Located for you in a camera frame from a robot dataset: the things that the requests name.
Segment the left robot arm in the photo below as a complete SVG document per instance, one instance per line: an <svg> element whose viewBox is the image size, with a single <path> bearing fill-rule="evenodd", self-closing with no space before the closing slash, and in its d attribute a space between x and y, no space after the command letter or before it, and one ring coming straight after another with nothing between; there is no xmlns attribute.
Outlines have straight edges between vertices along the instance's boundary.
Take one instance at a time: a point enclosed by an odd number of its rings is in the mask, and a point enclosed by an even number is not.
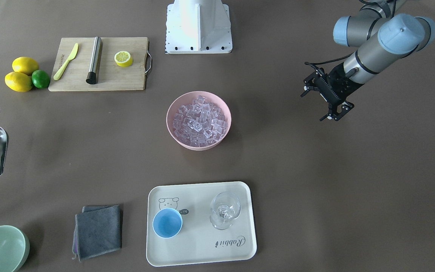
<svg viewBox="0 0 435 272"><path fill-rule="evenodd" d="M402 0L363 1L355 17L341 17L333 29L334 42L356 48L337 59L338 65L326 72L321 63L304 79L302 96L318 92L328 103L324 119L340 120L354 108L349 95L391 66L395 61L421 51L435 40L435 21L396 11Z"/></svg>

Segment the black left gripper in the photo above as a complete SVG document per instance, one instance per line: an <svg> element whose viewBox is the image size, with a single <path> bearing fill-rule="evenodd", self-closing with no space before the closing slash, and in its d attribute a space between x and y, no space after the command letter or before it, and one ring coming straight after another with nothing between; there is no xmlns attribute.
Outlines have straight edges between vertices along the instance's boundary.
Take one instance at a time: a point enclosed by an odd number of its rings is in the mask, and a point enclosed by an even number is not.
<svg viewBox="0 0 435 272"><path fill-rule="evenodd" d="M314 72L304 79L304 92L300 97L304 97L310 91L317 91L328 103L328 113L319 121L325 119L339 121L355 107L353 103L347 101L347 97L363 85L352 80L352 76L359 72L359 68L354 67L346 72L344 64L341 63L326 73L323 68L315 64L305 62L305 65L312 67Z"/></svg>

